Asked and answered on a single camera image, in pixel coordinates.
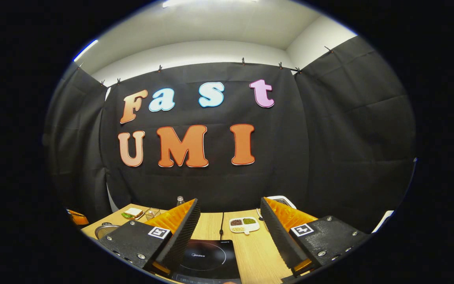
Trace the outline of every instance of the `sandwich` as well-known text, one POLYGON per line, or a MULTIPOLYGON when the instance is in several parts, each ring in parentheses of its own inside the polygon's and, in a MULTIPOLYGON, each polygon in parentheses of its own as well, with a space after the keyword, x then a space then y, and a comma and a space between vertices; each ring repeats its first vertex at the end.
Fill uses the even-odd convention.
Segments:
POLYGON ((144 214, 145 212, 141 209, 129 208, 128 210, 122 213, 122 216, 129 220, 136 220, 139 219, 139 217, 143 216, 144 214))

